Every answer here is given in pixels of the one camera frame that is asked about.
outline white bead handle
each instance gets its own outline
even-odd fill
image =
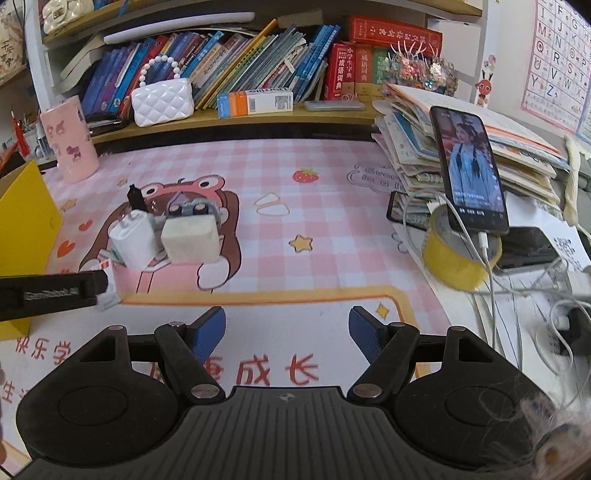
[[[148,74],[148,70],[154,66],[156,63],[161,63],[165,61],[166,63],[170,63],[170,66],[173,68],[174,76],[173,78],[179,79],[181,78],[180,73],[181,69],[178,68],[178,62],[174,60],[174,58],[169,57],[168,55],[158,55],[153,59],[150,59],[146,65],[142,67],[139,71],[139,86],[145,87],[146,86],[146,75]]]

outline cartoon sticker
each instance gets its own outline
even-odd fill
[[[400,177],[391,166],[358,163],[355,169],[347,174],[347,180],[353,185],[370,188],[384,195],[390,195],[392,192],[406,193]]]

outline wooden shelf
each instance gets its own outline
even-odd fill
[[[437,11],[442,14],[449,15],[468,15],[471,17],[481,17],[482,10],[473,7],[465,2],[465,0],[374,0],[385,4],[399,5],[406,8],[415,8],[424,10],[424,7],[434,9],[429,13],[437,16]],[[162,9],[168,9],[185,5],[189,3],[189,0],[177,0],[177,1],[161,1],[161,0],[131,0],[127,6],[126,15],[121,17],[121,21],[125,21],[129,13],[136,11],[134,15],[130,17],[137,18],[141,16],[142,12],[139,10],[145,9],[146,14],[152,14]],[[43,44],[49,44],[58,39],[67,37],[84,36],[95,33],[102,30],[102,24],[105,24],[103,28],[111,27],[113,20],[117,19],[119,10],[123,0],[118,0],[106,7],[99,8],[89,14],[74,20],[72,23],[65,25],[63,28],[43,37]]]
[[[218,118],[217,110],[198,110],[189,118],[176,120],[166,124],[151,127],[129,125],[116,132],[93,137],[93,143],[100,144],[124,138],[140,137],[142,135],[174,132],[193,128],[222,127],[225,125],[263,125],[263,124],[348,124],[372,125],[378,116],[371,103],[365,105],[362,112],[309,112],[303,105],[297,105],[293,112],[268,113],[261,115],[239,116],[234,118]]]
[[[42,42],[45,45],[53,42],[54,40],[57,40],[58,38],[74,37],[79,33],[85,32],[86,30],[89,30],[100,24],[108,22],[109,20],[113,20],[119,16],[119,10],[121,9],[123,3],[124,0],[118,0],[103,8],[99,8],[98,10],[94,10],[93,12],[83,15],[82,17],[74,20],[71,23],[68,23],[62,28],[56,30],[55,32],[43,37]],[[157,3],[165,2],[161,2],[160,0],[130,0],[127,4],[126,13],[133,12],[134,10],[143,9]]]
[[[473,15],[481,17],[482,10],[467,4],[464,0],[414,0],[414,3],[437,8],[452,15]]]

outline heart illustration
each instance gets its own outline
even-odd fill
[[[70,243],[68,240],[63,242],[59,247],[57,247],[57,258],[65,257],[68,253],[74,250],[76,244],[74,242]]]
[[[78,225],[78,230],[80,232],[86,232],[90,226],[92,225],[92,220],[88,220],[86,223],[81,223],[80,225]]]

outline strawberry illustration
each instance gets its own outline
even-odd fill
[[[312,183],[318,180],[318,174],[309,168],[302,168],[301,170],[295,172],[292,178],[297,183]]]

